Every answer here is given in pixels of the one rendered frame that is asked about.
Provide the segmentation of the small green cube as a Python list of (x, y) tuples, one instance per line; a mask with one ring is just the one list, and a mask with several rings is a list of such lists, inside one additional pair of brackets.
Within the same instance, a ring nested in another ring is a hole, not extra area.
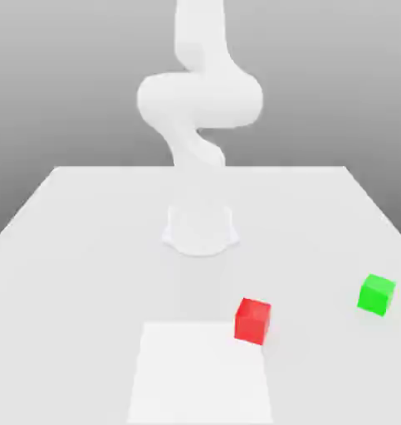
[(396, 283), (382, 276), (369, 274), (360, 287), (357, 306), (379, 316), (385, 316), (393, 299)]

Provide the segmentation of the small red cube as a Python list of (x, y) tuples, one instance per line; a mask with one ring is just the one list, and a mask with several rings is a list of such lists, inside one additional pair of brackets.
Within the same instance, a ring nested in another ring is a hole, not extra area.
[(259, 300), (243, 298), (234, 321), (234, 337), (263, 345), (271, 318), (271, 305)]

